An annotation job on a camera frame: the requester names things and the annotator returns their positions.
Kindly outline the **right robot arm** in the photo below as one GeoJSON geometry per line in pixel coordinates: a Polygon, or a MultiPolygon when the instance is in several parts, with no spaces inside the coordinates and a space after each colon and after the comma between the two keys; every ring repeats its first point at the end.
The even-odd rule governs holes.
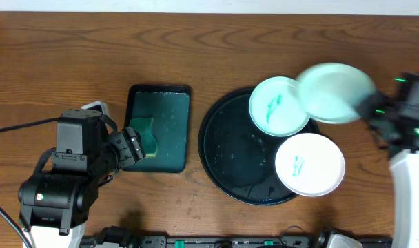
{"type": "Polygon", "coordinates": [[[355,111],[389,152],[394,196],[394,248],[419,248],[419,118],[406,104],[381,92],[366,96],[355,111]]]}

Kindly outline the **white plate with green smear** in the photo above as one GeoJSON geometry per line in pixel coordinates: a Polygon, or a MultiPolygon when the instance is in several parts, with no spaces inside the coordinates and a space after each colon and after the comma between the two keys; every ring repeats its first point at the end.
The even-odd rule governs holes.
{"type": "Polygon", "coordinates": [[[278,148],[275,157],[278,178],[301,196],[324,196],[341,184],[345,158],[340,148],[320,134],[297,134],[278,148]]]}

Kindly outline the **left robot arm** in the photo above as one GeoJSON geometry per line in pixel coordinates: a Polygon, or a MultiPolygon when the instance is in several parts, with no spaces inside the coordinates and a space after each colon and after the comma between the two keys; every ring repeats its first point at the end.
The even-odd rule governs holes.
{"type": "Polygon", "coordinates": [[[131,127],[108,134],[99,124],[59,124],[52,169],[38,166],[19,190],[20,216],[32,246],[78,247],[99,188],[144,156],[141,137],[131,127]]]}

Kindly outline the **green yellow sponge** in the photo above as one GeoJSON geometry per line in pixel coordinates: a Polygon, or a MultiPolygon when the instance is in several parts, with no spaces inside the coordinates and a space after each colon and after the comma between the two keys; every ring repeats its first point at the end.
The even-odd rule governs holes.
{"type": "Polygon", "coordinates": [[[158,144],[152,132],[153,118],[132,118],[129,126],[138,132],[141,137],[142,148],[146,158],[154,158],[158,154],[158,144]]]}

